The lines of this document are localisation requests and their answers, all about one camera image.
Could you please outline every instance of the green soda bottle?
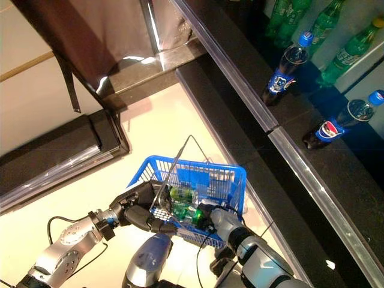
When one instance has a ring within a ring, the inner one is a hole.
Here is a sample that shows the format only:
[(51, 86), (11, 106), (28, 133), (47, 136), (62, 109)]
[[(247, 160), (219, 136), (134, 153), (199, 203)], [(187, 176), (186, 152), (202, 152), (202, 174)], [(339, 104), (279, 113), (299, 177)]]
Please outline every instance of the green soda bottle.
[(203, 219), (203, 212), (199, 208), (189, 206), (183, 223), (198, 225), (201, 219)]
[(195, 190), (191, 188), (172, 187), (170, 196), (174, 201), (193, 203)]
[(310, 47), (310, 55), (316, 52), (329, 33), (336, 27), (344, 1), (333, 0), (317, 17), (310, 30), (314, 37)]
[(203, 218), (203, 212), (199, 208), (194, 208), (187, 203), (173, 202), (172, 214), (183, 223), (198, 225)]
[(384, 18), (375, 18), (371, 25), (352, 37), (340, 49), (326, 70), (316, 79), (322, 87), (332, 86), (371, 46), (376, 32), (384, 27)]
[(187, 209), (189, 204), (182, 202), (172, 202), (172, 215), (175, 216), (179, 221), (184, 220), (187, 215)]
[(276, 36), (277, 29), (283, 22), (284, 15), (290, 3), (290, 0), (276, 0), (274, 10), (272, 11), (271, 19), (265, 31), (265, 35), (267, 37), (273, 38)]
[(292, 0), (292, 3), (287, 8), (283, 24), (281, 24), (277, 32), (274, 41), (275, 46), (279, 48), (287, 48), (290, 45), (290, 38), (311, 3), (312, 0)]

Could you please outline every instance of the blue bottle cap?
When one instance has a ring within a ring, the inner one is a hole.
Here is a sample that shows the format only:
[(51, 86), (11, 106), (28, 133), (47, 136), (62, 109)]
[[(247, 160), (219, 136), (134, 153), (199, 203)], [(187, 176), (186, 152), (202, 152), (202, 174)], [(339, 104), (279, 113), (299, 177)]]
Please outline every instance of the blue bottle cap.
[(384, 90), (376, 90), (368, 96), (368, 101), (373, 105), (384, 103)]
[(312, 44), (313, 34), (311, 32), (304, 32), (301, 34), (298, 43), (303, 47), (308, 47)]

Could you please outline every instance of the bottle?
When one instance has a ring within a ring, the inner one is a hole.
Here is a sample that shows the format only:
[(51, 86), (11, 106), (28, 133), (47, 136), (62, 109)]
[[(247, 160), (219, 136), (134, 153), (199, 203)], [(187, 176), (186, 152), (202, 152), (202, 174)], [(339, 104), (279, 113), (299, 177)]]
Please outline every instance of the bottle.
[(172, 187), (170, 196), (174, 201), (193, 203), (197, 193), (191, 188)]
[(311, 2), (312, 0), (292, 0), (292, 3), (287, 8), (283, 23), (277, 32), (274, 41), (275, 46), (279, 48), (286, 48), (289, 46), (292, 34), (311, 5)]
[(189, 204), (183, 202), (172, 202), (172, 215), (175, 216), (179, 221), (184, 220)]
[(316, 79), (322, 87), (332, 86), (371, 46), (376, 32), (384, 27), (384, 18), (375, 18), (371, 25), (352, 37), (340, 49), (325, 71)]
[(313, 35), (310, 32), (301, 34), (297, 44), (289, 46), (281, 57), (280, 64), (268, 82), (262, 99), (267, 106), (277, 104), (284, 91), (292, 84), (292, 73), (309, 59), (308, 46), (311, 45)]
[(384, 90), (374, 91), (368, 96), (367, 100), (351, 100), (336, 118), (331, 118), (309, 131), (302, 138), (302, 141), (308, 149), (325, 147), (348, 133), (353, 126), (368, 122), (377, 107), (383, 103)]
[(277, 29), (284, 20), (284, 15), (290, 2), (290, 0), (276, 0), (271, 19), (265, 31), (267, 37), (273, 38), (276, 36)]
[(183, 223), (198, 226), (203, 218), (203, 212), (199, 208), (189, 206), (187, 208), (187, 214), (185, 215)]
[(185, 224), (198, 225), (203, 218), (203, 212), (199, 208), (182, 202), (172, 203), (172, 214)]
[(317, 17), (310, 29), (310, 32), (313, 34), (310, 55), (316, 52), (329, 33), (336, 27), (344, 1), (333, 0)]

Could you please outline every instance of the tile floor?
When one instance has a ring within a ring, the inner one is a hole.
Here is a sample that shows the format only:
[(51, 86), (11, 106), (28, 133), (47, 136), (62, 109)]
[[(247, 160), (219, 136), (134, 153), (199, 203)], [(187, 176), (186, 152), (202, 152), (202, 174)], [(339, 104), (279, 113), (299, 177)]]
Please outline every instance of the tile floor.
[[(226, 163), (209, 131), (179, 84), (131, 105), (122, 114), (122, 124), (131, 143), (131, 153), (76, 182), (68, 184), (28, 206), (0, 217), (0, 278), (16, 285), (48, 246), (46, 223), (54, 215), (77, 219), (89, 211), (106, 209), (129, 183), (140, 164), (149, 155), (174, 157), (188, 135), (195, 136), (205, 153), (215, 163)], [(188, 160), (202, 161), (197, 146), (189, 143), (182, 155)], [(266, 224), (246, 198), (244, 218), (250, 228), (261, 234)], [(52, 223), (55, 239), (68, 224)], [(64, 288), (121, 287), (127, 265), (135, 251), (151, 234), (134, 226), (115, 230), (107, 251), (95, 262), (69, 279)], [(280, 252), (269, 232), (265, 239)], [(199, 287), (196, 274), (198, 247), (174, 237), (173, 250), (162, 278), (184, 287)], [(98, 244), (80, 265), (103, 249)], [(199, 272), (204, 287), (213, 287), (216, 279), (209, 271), (214, 250), (206, 247), (199, 256)]]

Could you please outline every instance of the plastic basket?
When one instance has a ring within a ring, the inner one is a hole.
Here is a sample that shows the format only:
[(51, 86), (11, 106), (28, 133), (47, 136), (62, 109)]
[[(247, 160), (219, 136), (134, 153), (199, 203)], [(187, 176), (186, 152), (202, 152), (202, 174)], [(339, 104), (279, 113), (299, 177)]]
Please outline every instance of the plastic basket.
[[(164, 181), (169, 175), (168, 184), (173, 187), (194, 188), (199, 191), (199, 203), (203, 199), (211, 199), (223, 207), (232, 207), (237, 210), (239, 219), (242, 216), (244, 204), (246, 171), (239, 166), (202, 163), (187, 160), (177, 160), (173, 170), (170, 171), (174, 158), (150, 156), (141, 165), (128, 186), (139, 181)], [(178, 236), (188, 242), (201, 244), (208, 232), (196, 229), (193, 226), (180, 226), (167, 211), (154, 207), (151, 211), (156, 217), (171, 221), (177, 225)], [(215, 248), (224, 246), (224, 242), (216, 234), (212, 234), (205, 242)]]

